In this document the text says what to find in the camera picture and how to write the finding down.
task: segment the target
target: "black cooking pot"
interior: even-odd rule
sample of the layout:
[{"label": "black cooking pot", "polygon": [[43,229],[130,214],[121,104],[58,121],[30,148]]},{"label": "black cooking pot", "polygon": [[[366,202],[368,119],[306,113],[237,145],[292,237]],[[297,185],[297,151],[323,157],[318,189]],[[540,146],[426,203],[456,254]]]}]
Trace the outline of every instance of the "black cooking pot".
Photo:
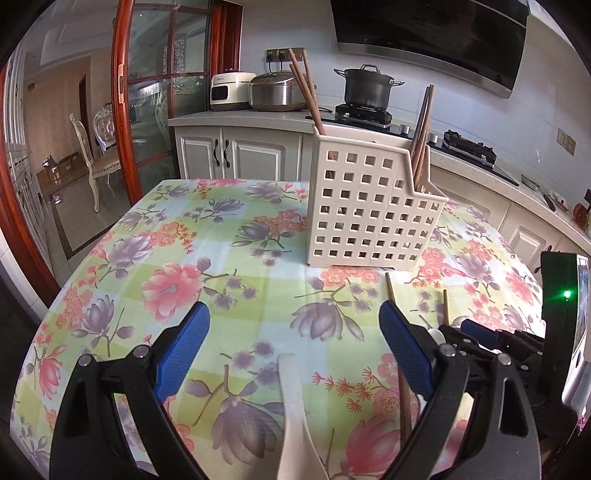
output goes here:
[{"label": "black cooking pot", "polygon": [[[366,70],[368,67],[375,69],[375,72]],[[390,101],[390,89],[404,83],[380,73],[376,65],[363,64],[360,69],[334,70],[347,80],[345,103],[355,106],[386,110]]]}]

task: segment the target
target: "floral tablecloth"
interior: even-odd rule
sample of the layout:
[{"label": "floral tablecloth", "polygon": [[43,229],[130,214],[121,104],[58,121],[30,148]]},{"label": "floral tablecloth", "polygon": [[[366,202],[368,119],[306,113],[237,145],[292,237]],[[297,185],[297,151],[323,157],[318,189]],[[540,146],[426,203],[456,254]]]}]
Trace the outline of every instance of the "floral tablecloth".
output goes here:
[{"label": "floral tablecloth", "polygon": [[[47,476],[51,437],[76,359],[152,344],[200,300],[211,328],[165,409],[212,479],[274,479],[281,454],[277,355],[297,355],[311,435],[331,479],[379,478],[399,451],[396,362],[378,327],[384,270],[305,263],[307,183],[167,180],[98,242],[43,320],[14,397],[11,433]],[[394,271],[411,322],[450,317],[543,335],[540,288],[472,208],[449,202],[415,270]],[[124,396],[138,464],[150,459]],[[420,406],[414,400],[414,415]],[[438,469],[469,415],[466,399]]]}]

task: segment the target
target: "silver screw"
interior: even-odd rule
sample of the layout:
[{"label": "silver screw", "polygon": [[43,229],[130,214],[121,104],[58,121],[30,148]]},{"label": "silver screw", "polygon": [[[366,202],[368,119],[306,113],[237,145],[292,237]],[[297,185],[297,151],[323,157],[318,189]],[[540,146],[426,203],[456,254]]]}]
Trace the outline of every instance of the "silver screw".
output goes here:
[{"label": "silver screw", "polygon": [[456,356],[456,349],[452,347],[449,343],[444,343],[443,345],[440,345],[439,351],[446,357],[451,358],[453,356]]},{"label": "silver screw", "polygon": [[148,345],[138,345],[134,348],[134,357],[136,358],[143,358],[148,355],[150,351],[150,347]]},{"label": "silver screw", "polygon": [[90,362],[92,362],[92,356],[88,353],[85,353],[78,359],[78,365],[80,365],[81,367],[87,367],[88,365],[90,365]]},{"label": "silver screw", "polygon": [[499,362],[501,363],[501,365],[505,365],[505,366],[511,365],[511,357],[509,355],[507,355],[506,353],[499,353],[497,358],[499,359]]}]

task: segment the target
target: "beige plastic basket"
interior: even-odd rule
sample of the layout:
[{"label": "beige plastic basket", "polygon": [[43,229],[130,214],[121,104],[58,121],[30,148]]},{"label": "beige plastic basket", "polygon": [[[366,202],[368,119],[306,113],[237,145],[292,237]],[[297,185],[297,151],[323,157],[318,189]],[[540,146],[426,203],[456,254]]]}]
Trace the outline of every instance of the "beige plastic basket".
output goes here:
[{"label": "beige plastic basket", "polygon": [[415,192],[410,140],[338,125],[324,128],[326,135],[314,128],[308,264],[412,269],[447,201],[431,183],[429,147]]}]

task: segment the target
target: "wall socket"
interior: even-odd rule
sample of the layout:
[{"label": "wall socket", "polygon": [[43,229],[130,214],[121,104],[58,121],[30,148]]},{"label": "wall socket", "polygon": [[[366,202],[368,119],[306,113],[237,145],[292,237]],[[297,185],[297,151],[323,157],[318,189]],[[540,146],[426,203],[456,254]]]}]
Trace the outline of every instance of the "wall socket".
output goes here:
[{"label": "wall socket", "polygon": [[[272,48],[271,50],[267,50],[267,56],[265,57],[265,61],[281,61],[281,59],[283,59],[283,61],[289,62],[290,55],[287,53],[288,48]],[[291,49],[294,51],[296,60],[304,60],[303,48],[292,47]]]},{"label": "wall socket", "polygon": [[577,146],[577,142],[574,141],[573,137],[564,133],[564,131],[560,128],[558,129],[556,141],[562,145],[568,153],[574,155],[574,148]]}]

